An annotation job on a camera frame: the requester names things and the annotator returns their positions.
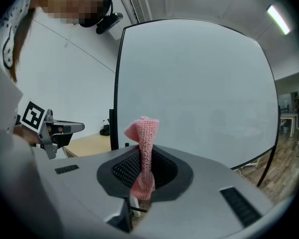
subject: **wooden table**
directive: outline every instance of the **wooden table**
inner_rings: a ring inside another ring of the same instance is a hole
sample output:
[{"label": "wooden table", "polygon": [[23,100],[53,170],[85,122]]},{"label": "wooden table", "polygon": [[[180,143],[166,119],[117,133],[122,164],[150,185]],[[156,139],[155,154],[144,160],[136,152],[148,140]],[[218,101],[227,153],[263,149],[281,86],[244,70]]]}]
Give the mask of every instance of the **wooden table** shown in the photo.
[{"label": "wooden table", "polygon": [[83,157],[111,151],[110,137],[96,133],[70,141],[63,150],[67,157]]},{"label": "wooden table", "polygon": [[298,114],[281,114],[280,120],[291,120],[290,137],[292,137],[298,128]]}]

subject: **black cable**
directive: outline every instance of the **black cable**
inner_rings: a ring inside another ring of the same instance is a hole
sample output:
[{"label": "black cable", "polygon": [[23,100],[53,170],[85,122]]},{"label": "black cable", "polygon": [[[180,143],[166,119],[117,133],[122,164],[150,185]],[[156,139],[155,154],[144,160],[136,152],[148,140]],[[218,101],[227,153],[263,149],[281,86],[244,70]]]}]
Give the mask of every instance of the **black cable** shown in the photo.
[{"label": "black cable", "polygon": [[137,208],[137,207],[133,207],[133,206],[131,206],[131,209],[134,210],[134,211],[142,212],[142,213],[147,213],[148,212],[148,210]]}]

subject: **pink knitted cloth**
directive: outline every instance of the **pink knitted cloth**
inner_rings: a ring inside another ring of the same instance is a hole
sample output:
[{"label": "pink knitted cloth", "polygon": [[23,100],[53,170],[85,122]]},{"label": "pink knitted cloth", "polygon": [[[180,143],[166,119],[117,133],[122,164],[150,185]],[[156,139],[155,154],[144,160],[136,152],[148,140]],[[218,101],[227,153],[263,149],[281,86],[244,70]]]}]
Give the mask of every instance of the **pink knitted cloth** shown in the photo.
[{"label": "pink knitted cloth", "polygon": [[129,139],[139,143],[141,151],[142,171],[131,189],[131,194],[137,199],[148,200],[151,192],[155,190],[154,177],[151,172],[151,150],[158,126],[158,119],[142,116],[124,131]]}]

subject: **black mesh grille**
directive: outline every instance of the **black mesh grille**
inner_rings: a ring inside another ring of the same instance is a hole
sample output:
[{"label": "black mesh grille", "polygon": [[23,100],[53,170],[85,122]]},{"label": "black mesh grille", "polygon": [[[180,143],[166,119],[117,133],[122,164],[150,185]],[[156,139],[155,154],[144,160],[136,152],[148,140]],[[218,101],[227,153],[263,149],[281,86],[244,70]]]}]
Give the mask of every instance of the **black mesh grille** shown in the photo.
[{"label": "black mesh grille", "polygon": [[57,174],[61,174],[61,173],[71,172],[76,169],[79,169],[79,167],[77,165],[69,165],[69,166],[56,168],[55,171]]},{"label": "black mesh grille", "polygon": [[159,189],[176,177],[178,168],[173,161],[152,150],[151,171],[155,180],[155,189]]},{"label": "black mesh grille", "polygon": [[125,186],[131,188],[141,172],[141,156],[137,152],[115,165],[112,168],[112,173],[116,179],[122,182]]}]

